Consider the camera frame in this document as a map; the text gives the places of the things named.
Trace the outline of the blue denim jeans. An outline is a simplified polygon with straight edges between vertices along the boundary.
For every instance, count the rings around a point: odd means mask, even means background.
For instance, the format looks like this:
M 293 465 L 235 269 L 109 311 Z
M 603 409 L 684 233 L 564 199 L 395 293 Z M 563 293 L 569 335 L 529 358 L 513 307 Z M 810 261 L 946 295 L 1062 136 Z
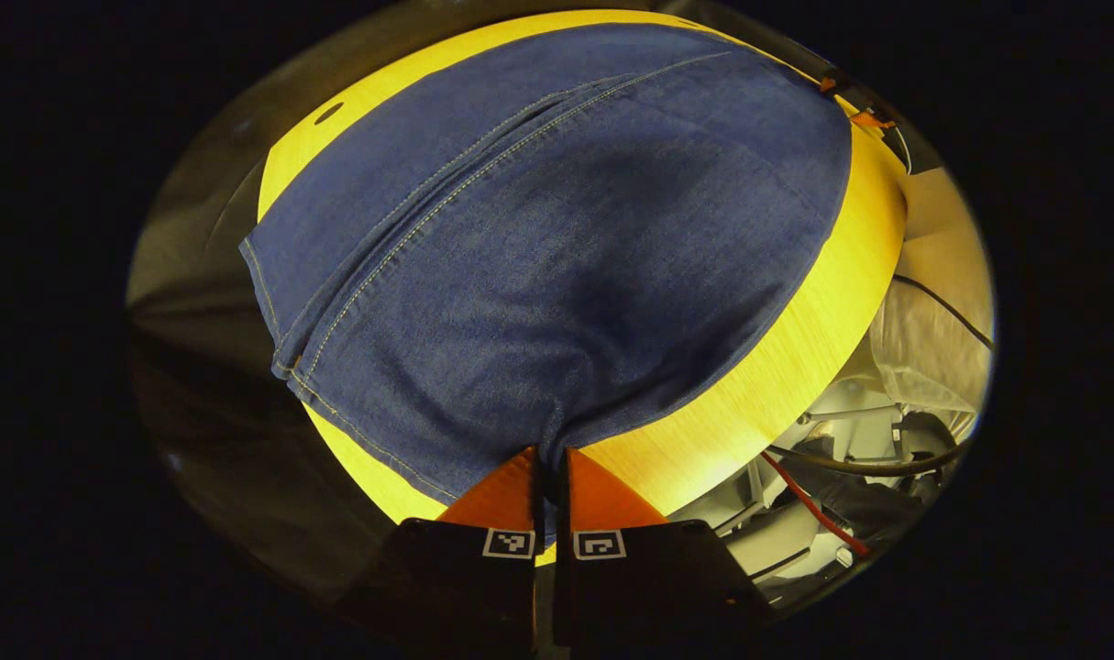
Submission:
M 720 35 L 589 25 L 411 82 L 240 254 L 271 370 L 436 504 L 682 409 L 745 358 L 842 212 L 853 126 Z

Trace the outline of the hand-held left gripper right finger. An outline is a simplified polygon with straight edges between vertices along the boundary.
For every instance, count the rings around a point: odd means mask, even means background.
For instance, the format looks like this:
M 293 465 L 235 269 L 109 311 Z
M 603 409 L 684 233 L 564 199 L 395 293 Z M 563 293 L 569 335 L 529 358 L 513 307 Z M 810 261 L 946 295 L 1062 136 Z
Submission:
M 554 639 L 574 656 L 740 656 L 775 625 L 705 521 L 670 521 L 577 448 L 556 492 Z

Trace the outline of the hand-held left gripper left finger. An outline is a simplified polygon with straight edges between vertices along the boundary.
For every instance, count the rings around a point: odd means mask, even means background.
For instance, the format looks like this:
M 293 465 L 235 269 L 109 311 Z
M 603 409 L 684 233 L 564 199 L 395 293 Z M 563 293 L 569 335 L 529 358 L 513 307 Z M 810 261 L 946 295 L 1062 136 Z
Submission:
M 545 540 L 536 472 L 530 446 L 438 517 L 399 523 L 338 599 L 338 615 L 405 659 L 532 659 Z

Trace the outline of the person's beige trousers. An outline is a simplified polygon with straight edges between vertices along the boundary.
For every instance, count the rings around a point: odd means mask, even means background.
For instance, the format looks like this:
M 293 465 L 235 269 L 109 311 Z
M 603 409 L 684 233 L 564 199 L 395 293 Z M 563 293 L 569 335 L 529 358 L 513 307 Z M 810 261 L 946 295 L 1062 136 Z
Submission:
M 895 276 L 868 331 L 885 392 L 898 402 L 980 412 L 994 359 L 991 264 L 970 205 L 945 167 L 903 179 Z

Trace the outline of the black backdrop cloth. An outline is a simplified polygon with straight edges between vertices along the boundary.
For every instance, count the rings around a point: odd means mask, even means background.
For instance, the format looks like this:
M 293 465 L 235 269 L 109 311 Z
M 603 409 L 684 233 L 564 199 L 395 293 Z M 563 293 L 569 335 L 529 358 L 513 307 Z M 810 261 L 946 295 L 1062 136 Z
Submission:
M 394 527 L 272 376 L 240 243 L 268 148 L 375 64 L 302 55 L 240 93 L 164 176 L 130 260 L 130 379 L 180 497 L 268 578 L 331 606 Z

